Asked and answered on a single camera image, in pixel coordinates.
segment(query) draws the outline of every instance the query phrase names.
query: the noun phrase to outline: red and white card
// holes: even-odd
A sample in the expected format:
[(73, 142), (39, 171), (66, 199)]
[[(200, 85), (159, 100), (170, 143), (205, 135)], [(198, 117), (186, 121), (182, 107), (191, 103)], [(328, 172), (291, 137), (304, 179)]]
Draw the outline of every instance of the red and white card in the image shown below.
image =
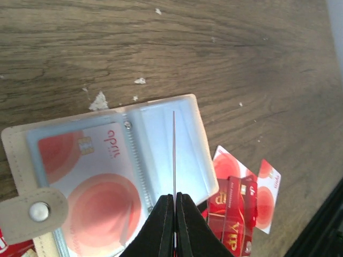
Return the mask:
[(262, 160), (257, 177), (222, 146), (218, 146), (215, 151), (213, 165), (218, 179), (227, 179), (230, 176), (234, 176), (257, 182), (256, 227), (269, 234), (279, 192), (281, 174), (266, 160)]

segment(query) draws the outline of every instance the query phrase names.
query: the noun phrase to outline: snap button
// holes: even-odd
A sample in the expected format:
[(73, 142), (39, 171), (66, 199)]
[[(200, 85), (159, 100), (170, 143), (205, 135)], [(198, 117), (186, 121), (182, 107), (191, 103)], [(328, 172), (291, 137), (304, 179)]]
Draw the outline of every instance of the snap button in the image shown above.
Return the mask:
[(35, 202), (28, 213), (33, 221), (43, 222), (49, 217), (49, 206), (45, 202)]

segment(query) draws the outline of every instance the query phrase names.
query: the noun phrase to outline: wallet strap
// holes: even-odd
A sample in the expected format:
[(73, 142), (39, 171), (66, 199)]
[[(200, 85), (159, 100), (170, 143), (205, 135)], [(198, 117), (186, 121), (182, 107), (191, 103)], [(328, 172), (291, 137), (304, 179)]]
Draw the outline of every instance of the wallet strap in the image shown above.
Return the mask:
[(0, 202), (0, 228), (9, 245), (54, 231), (62, 226), (67, 215), (67, 199), (52, 187)]

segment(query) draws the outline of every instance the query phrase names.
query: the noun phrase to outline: card logo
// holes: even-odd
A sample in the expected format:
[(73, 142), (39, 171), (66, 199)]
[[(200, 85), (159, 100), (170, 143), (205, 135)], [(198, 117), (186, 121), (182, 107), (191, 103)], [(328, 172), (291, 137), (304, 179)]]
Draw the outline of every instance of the card logo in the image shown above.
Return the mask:
[(115, 138), (114, 131), (109, 130), (107, 132), (107, 136), (108, 136), (108, 138), (105, 139), (104, 142), (106, 142), (108, 144), (107, 148), (108, 148), (110, 158), (116, 158), (118, 155), (120, 155), (120, 149), (118, 146), (117, 139)]

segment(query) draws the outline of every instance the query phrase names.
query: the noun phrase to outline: red card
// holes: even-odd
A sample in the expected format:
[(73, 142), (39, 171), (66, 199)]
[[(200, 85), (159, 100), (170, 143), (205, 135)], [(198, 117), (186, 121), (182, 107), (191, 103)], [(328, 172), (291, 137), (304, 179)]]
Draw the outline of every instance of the red card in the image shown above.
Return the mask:
[(219, 191), (209, 199), (208, 225), (218, 239), (221, 239), (227, 204), (228, 181), (218, 179)]
[(29, 249), (34, 250), (34, 244), (32, 240), (15, 245), (8, 245), (5, 242), (0, 230), (0, 257), (21, 257)]
[(241, 195), (244, 200), (244, 220), (245, 220), (245, 236), (243, 242), (243, 255), (250, 256), (252, 233), (256, 225), (257, 217), (257, 183), (242, 179)]
[(234, 256), (242, 256), (245, 237), (244, 198), (241, 191), (241, 179), (230, 177), (222, 243)]

